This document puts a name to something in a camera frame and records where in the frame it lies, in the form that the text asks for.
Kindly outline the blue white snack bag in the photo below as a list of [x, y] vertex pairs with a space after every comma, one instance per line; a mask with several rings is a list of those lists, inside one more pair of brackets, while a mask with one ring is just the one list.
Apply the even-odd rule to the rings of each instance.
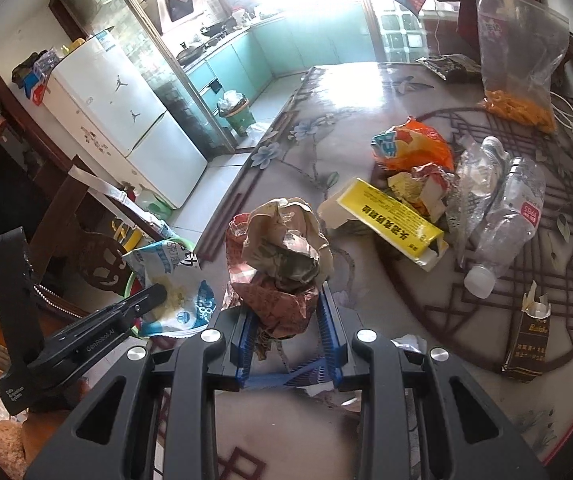
[[212, 287], [192, 246], [179, 237], [126, 252], [124, 261], [143, 286], [163, 285], [167, 298], [143, 318], [142, 338], [188, 338], [205, 330], [217, 309]]

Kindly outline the brown paper trash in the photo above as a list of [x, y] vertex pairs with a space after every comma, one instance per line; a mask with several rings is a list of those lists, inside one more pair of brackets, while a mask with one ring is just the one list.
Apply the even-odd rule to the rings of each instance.
[[304, 333], [333, 272], [329, 240], [311, 205], [274, 198], [237, 214], [224, 237], [229, 281], [224, 309], [249, 307], [259, 319], [260, 360], [275, 342]]

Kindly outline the orange snack bag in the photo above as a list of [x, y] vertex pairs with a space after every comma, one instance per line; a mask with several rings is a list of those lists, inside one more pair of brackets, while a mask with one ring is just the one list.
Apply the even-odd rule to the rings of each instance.
[[374, 136], [371, 148], [378, 165], [387, 171], [409, 172], [426, 164], [455, 170], [453, 153], [443, 136], [411, 116]]

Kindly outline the green trash bin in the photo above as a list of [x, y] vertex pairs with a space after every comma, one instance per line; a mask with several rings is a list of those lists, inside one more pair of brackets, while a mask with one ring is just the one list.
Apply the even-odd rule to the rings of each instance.
[[246, 130], [256, 122], [251, 112], [250, 101], [236, 90], [224, 92], [217, 101], [217, 110], [219, 116], [224, 118], [230, 128], [240, 136], [246, 136]]

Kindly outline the teal kitchen cabinets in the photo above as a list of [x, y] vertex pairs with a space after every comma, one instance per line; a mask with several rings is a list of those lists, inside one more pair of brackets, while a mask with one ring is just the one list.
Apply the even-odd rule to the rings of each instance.
[[183, 67], [209, 106], [218, 93], [238, 90], [254, 101], [274, 80], [311, 67], [385, 58], [378, 20], [362, 4], [348, 9], [309, 9], [281, 13], [224, 37], [196, 61]]

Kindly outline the dark cigarette pack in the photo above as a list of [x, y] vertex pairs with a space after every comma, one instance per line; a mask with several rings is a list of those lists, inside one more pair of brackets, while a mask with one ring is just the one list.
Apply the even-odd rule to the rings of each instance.
[[533, 281], [522, 297], [517, 322], [501, 371], [518, 382], [531, 382], [543, 374], [550, 333], [551, 305]]

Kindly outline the yellow cardboard box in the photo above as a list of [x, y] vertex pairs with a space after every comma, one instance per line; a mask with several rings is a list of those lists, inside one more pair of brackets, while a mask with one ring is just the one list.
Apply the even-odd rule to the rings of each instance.
[[361, 222], [425, 272], [431, 271], [449, 248], [441, 229], [359, 178], [325, 200], [317, 212], [328, 229]]

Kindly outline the crushed clear plastic bottle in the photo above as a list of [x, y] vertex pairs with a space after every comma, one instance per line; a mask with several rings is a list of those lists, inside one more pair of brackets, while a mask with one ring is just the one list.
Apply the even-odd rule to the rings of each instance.
[[526, 156], [507, 161], [503, 180], [488, 207], [477, 237], [474, 263], [463, 285], [473, 296], [491, 296], [498, 280], [535, 236], [544, 208], [544, 170]]

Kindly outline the crumpled red white wrapper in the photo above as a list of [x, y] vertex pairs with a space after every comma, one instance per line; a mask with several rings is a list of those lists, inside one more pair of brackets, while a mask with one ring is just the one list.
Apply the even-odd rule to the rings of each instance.
[[455, 174], [428, 162], [409, 172], [387, 178], [387, 187], [396, 200], [413, 208], [421, 217], [436, 223], [447, 209], [447, 198], [456, 187]]

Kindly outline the white refrigerator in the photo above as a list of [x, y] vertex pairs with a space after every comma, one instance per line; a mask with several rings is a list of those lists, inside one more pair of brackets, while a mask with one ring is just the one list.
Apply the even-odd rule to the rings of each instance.
[[42, 104], [117, 183], [151, 191], [174, 209], [207, 166], [106, 29], [55, 66]]

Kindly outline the dark patterned packet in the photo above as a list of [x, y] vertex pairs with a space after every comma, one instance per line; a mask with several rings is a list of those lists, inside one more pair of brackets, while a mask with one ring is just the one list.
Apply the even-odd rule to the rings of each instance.
[[482, 81], [481, 66], [463, 54], [424, 56], [416, 62], [446, 84], [475, 84]]

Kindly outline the clear zip bag orange snacks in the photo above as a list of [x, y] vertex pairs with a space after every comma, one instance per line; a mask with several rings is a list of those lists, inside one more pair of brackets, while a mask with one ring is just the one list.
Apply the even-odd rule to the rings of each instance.
[[554, 133], [551, 78], [567, 54], [569, 21], [534, 0], [475, 1], [485, 110]]

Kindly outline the range hood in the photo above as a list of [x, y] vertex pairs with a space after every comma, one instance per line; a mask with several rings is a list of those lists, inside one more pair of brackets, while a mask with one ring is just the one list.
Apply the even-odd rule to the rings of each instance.
[[208, 0], [143, 0], [141, 6], [160, 36], [217, 22]]

